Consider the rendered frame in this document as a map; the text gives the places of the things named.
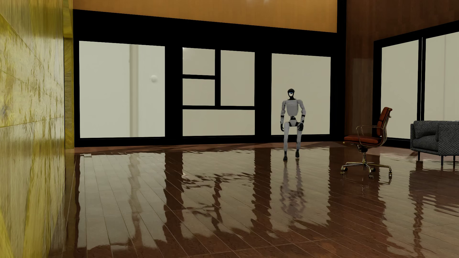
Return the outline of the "brown leather office chair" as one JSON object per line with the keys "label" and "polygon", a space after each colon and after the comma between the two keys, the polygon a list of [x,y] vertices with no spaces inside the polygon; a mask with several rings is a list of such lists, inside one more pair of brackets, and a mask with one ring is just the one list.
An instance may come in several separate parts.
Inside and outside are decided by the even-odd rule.
{"label": "brown leather office chair", "polygon": [[[393,173],[392,168],[387,165],[376,164],[374,162],[367,161],[366,153],[368,148],[378,148],[381,147],[387,141],[387,124],[389,118],[391,118],[390,113],[392,109],[389,107],[385,107],[382,110],[381,115],[377,121],[376,125],[361,125],[357,126],[357,130],[360,130],[360,133],[357,135],[348,135],[344,137],[343,143],[349,143],[355,145],[357,149],[362,153],[363,159],[361,162],[354,162],[348,161],[346,164],[342,165],[340,174],[344,175],[345,172],[348,170],[348,167],[356,167],[361,166],[363,170],[368,169],[369,174],[368,177],[370,179],[374,178],[373,172],[375,171],[376,167],[385,167],[389,169],[388,177],[392,179]],[[364,128],[371,128],[376,130],[376,136],[365,136],[363,133]]]}

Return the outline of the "white left robot leg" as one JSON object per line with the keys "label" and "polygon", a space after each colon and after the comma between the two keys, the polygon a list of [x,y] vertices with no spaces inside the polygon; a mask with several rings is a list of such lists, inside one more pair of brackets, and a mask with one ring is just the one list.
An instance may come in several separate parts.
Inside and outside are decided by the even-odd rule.
{"label": "white left robot leg", "polygon": [[301,135],[302,135],[302,132],[299,132],[297,131],[296,133],[296,151],[295,151],[295,157],[296,158],[299,158],[300,155],[299,155],[299,150],[301,149]]}

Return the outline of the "white robot leg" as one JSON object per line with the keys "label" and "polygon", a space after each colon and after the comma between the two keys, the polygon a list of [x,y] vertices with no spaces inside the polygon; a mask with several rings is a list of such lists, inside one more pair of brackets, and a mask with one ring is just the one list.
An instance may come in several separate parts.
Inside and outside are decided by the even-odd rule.
{"label": "white robot leg", "polygon": [[288,139],[289,139],[289,129],[290,129],[290,122],[285,122],[283,126],[284,131],[284,161],[287,161],[287,151],[288,151]]}
{"label": "white robot leg", "polygon": [[295,151],[295,157],[296,158],[299,158],[300,155],[299,155],[299,150],[301,149],[301,135],[302,135],[302,132],[299,132],[297,131],[296,133],[296,151]]}

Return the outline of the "white right robot leg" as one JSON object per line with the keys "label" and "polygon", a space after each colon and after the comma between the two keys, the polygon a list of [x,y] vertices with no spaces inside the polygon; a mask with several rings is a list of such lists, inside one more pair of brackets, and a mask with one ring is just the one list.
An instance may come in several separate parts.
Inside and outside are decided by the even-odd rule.
{"label": "white right robot leg", "polygon": [[289,129],[290,129],[290,122],[285,122],[283,126],[284,131],[284,161],[287,161],[287,151],[288,151],[288,139],[289,139]]}

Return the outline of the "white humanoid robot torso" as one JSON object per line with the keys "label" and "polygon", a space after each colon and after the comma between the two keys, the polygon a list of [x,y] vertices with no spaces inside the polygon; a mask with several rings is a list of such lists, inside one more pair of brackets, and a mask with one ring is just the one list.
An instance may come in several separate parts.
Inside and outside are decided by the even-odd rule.
{"label": "white humanoid robot torso", "polygon": [[290,122],[290,126],[291,127],[293,126],[292,125],[293,122],[295,122],[295,124],[296,124],[296,122],[301,122],[301,119],[300,120],[296,119],[296,115],[298,114],[299,108],[300,108],[300,106],[297,103],[297,99],[293,100],[293,101],[286,100],[285,112],[287,112],[287,114],[290,116],[290,119],[289,119],[288,122]]}

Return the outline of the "grey patterned sofa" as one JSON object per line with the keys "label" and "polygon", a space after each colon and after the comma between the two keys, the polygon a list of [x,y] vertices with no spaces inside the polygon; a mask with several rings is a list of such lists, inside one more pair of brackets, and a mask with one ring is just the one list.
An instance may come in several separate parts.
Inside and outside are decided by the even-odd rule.
{"label": "grey patterned sofa", "polygon": [[459,156],[459,121],[414,121],[410,124],[410,150],[441,157],[453,157],[453,165]]}

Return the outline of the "wide black window frame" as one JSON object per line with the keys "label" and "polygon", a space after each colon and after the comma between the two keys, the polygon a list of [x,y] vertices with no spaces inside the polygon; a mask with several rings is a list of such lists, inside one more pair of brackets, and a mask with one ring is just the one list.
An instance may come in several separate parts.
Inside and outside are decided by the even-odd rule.
{"label": "wide black window frame", "polygon": [[[82,124],[81,93],[83,85],[79,78],[81,61],[74,59],[75,101],[75,147],[139,146],[139,145],[184,145],[223,143],[270,143],[281,142],[280,135],[271,135],[271,104],[262,104],[271,98],[271,54],[300,54],[331,57],[330,133],[306,134],[305,141],[339,140],[344,136],[345,49],[346,11],[338,11],[337,32],[319,32],[279,27],[264,27],[214,21],[198,21],[157,16],[111,13],[102,11],[73,10],[74,55],[81,53],[76,42],[84,39],[110,43],[146,43],[165,46],[165,118],[174,125],[164,137],[97,137],[83,138],[79,126]],[[215,50],[249,50],[255,53],[255,97],[254,106],[224,106],[221,104],[221,87],[215,90],[215,106],[182,105],[183,88],[180,79],[215,79],[221,81],[221,72],[216,75],[182,74],[179,72],[179,47],[209,47]],[[252,110],[255,117],[254,133],[249,135],[224,134],[217,136],[183,136],[183,110]]]}

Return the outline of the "narrow black window frame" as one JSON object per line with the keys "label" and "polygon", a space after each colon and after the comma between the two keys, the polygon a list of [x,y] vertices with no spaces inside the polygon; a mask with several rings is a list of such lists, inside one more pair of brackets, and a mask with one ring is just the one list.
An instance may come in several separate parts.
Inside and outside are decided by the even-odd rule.
{"label": "narrow black window frame", "polygon": [[392,108],[387,146],[408,148],[416,120],[459,120],[459,20],[374,42],[372,122]]}

